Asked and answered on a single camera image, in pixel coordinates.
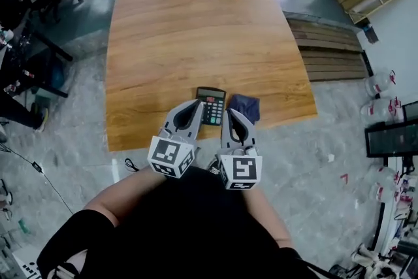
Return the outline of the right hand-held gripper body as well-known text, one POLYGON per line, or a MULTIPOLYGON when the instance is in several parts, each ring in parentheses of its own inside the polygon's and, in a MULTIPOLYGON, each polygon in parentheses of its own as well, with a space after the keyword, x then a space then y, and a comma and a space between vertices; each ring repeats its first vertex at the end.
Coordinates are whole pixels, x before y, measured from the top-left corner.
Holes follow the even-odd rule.
POLYGON ((252 189, 261 181, 263 157, 255 146, 219 153, 217 160, 226 189, 252 189))

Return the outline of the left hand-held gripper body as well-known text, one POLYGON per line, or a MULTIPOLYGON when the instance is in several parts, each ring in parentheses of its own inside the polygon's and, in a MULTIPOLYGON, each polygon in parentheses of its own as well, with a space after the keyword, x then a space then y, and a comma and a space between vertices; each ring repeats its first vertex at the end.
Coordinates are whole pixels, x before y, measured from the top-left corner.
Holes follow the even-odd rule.
POLYGON ((194 162, 196 149, 197 132, 161 130, 152 137, 147 160, 154 172, 181 178, 194 162))

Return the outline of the black calculator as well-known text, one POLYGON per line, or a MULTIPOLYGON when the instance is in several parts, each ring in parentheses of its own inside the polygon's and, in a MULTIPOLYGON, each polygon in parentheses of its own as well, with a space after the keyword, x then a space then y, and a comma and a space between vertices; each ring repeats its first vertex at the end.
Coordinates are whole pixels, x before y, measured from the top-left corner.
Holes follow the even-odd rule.
POLYGON ((196 98, 204 104, 202 124, 220 126, 223 121, 226 91, 219 88, 200 86, 197 88, 196 98))

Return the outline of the dark blue cloth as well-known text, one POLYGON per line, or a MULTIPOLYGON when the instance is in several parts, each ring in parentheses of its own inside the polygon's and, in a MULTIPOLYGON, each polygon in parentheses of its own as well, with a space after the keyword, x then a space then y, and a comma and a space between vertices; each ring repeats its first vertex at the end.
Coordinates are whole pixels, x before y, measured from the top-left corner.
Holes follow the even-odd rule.
POLYGON ((229 100, 228 107, 244 115, 253 125, 260 120, 259 98, 234 94, 229 100))

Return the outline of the person's left forearm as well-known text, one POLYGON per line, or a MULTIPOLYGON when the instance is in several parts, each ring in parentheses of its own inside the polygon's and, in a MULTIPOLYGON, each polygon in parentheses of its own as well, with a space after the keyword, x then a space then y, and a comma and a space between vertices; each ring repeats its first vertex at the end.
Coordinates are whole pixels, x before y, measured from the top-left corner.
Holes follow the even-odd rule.
POLYGON ((166 180, 164 175, 154 172, 150 167, 145 167, 102 190, 84 207, 84 210, 93 210, 102 214, 114 227, 117 227, 132 213, 145 195, 166 180))

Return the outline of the person's right forearm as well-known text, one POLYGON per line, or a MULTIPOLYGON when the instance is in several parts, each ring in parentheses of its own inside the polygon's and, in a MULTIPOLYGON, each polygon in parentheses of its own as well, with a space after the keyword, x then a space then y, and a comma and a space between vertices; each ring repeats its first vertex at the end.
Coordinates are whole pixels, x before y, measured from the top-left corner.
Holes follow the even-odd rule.
POLYGON ((293 248, 291 236, 277 212, 258 187, 244 190, 248 212, 268 231, 280 248, 293 248))

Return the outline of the person's black shirt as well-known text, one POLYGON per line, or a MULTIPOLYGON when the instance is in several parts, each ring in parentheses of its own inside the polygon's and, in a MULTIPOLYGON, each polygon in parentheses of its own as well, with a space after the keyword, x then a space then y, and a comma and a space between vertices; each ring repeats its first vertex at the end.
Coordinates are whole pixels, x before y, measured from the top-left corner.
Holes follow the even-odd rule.
POLYGON ((166 179, 117 227, 73 214, 40 252, 42 279, 319 279, 248 212, 244 190, 196 167, 166 179))

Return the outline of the wooden slat pallet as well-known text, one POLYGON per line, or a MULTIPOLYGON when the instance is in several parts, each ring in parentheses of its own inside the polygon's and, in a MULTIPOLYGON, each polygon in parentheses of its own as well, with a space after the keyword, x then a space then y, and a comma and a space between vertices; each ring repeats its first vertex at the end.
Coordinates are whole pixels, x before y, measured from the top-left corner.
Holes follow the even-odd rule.
POLYGON ((310 82, 360 80, 373 75, 359 30, 308 14, 285 13, 310 82))

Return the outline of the clear water jug red label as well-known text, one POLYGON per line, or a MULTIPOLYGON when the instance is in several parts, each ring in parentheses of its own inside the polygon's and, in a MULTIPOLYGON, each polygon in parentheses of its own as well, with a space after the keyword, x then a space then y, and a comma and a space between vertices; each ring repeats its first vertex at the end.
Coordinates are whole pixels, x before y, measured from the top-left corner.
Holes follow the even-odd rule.
POLYGON ((371 183, 393 187, 397 185, 397 172, 383 165, 372 165, 368 171, 371 183))
POLYGON ((384 97, 371 100, 363 105, 360 115, 367 124, 393 122, 397 119, 401 107, 402 103, 398 97, 384 97))
POLYGON ((391 203, 394 200, 396 187, 388 184, 375 183, 369 191, 369 199, 380 203, 391 203))
POLYGON ((365 79, 364 84, 369 96, 375 97, 382 92, 387 91, 392 85, 395 85, 396 74, 393 70, 390 72, 378 72, 365 79))

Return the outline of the black flat monitor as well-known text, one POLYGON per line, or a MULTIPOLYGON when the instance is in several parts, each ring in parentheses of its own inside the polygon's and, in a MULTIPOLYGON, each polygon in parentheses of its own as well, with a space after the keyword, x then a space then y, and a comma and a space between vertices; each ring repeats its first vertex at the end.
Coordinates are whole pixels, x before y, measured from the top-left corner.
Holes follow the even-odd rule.
POLYGON ((366 128, 364 135, 367 157, 418 156, 418 120, 379 123, 366 128))

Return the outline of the small dark box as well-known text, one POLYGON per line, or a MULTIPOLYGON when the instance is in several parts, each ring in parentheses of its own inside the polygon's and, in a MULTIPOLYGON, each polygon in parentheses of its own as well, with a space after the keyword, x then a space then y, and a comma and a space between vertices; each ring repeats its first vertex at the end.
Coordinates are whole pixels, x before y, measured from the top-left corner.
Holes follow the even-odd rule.
POLYGON ((379 41, 378 36, 371 23, 364 24, 362 30, 370 44, 375 44, 379 41))

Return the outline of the black desk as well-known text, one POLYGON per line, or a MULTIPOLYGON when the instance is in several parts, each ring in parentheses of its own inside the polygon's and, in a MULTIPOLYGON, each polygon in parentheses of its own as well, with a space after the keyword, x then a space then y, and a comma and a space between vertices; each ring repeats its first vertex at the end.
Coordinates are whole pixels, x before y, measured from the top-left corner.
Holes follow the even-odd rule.
POLYGON ((68 62, 73 57, 25 20, 16 28, 15 37, 3 48, 0 62, 0 89, 11 96, 27 90, 42 89, 58 97, 67 98, 60 90, 64 81, 62 59, 68 62))

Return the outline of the white board black squares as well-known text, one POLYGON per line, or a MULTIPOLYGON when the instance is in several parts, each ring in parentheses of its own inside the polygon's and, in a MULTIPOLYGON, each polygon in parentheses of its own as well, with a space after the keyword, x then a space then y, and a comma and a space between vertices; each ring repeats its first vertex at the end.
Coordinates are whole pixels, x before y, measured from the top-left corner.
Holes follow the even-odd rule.
POLYGON ((13 251, 13 256, 27 279, 42 279, 37 266, 40 250, 32 245, 13 251))

